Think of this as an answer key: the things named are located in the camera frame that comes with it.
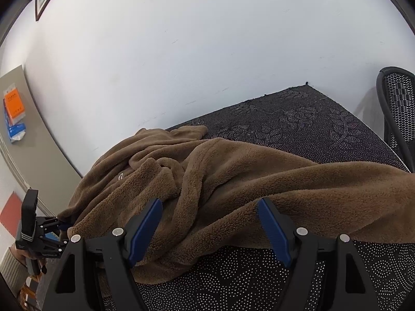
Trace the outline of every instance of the black mesh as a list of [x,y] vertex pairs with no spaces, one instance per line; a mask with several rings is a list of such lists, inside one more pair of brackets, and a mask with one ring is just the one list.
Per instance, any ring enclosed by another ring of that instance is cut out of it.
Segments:
[[[402,134],[412,158],[414,159],[415,145],[415,97],[414,85],[415,80],[409,74],[402,72],[394,72],[387,75],[384,79],[384,90],[395,123]],[[390,130],[386,130],[387,137],[385,141],[389,142],[391,148],[402,157],[402,153],[398,148],[398,143],[394,134]]]
[[[206,125],[209,131],[205,138],[265,145],[319,163],[363,160],[407,170],[365,124],[308,85],[248,100],[174,128],[183,125]],[[356,246],[374,282],[381,310],[396,310],[414,285],[411,277],[415,268],[404,268],[408,260],[415,263],[414,246],[361,242]],[[406,251],[408,260],[400,255]],[[385,276],[376,269],[379,260],[391,264],[391,275]],[[201,258],[181,277],[158,285],[137,286],[151,311],[271,311],[287,274],[269,249],[224,247]],[[323,274],[324,262],[316,263],[305,310],[316,309]],[[110,297],[104,302],[107,310],[115,310]]]

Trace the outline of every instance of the brown blanket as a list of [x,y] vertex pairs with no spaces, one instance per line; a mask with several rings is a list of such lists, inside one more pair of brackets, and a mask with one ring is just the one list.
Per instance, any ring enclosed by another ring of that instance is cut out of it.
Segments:
[[414,242],[413,174],[370,162],[319,165],[269,147],[200,140],[206,132],[204,126],[141,129],[110,149],[59,215],[75,222],[69,237],[102,236],[160,198],[162,221],[133,269],[135,280],[148,284],[179,276],[224,245],[268,248],[256,210],[263,196],[317,234]]

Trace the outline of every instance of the blue package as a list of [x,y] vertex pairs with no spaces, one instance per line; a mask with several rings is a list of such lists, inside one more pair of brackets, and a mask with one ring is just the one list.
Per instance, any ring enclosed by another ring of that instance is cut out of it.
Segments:
[[9,115],[6,111],[6,106],[3,100],[3,109],[4,109],[4,117],[6,120],[6,127],[7,132],[9,133],[9,138],[11,142],[21,140],[23,136],[26,134],[26,126],[24,123],[17,123],[16,125],[11,125],[9,120]]

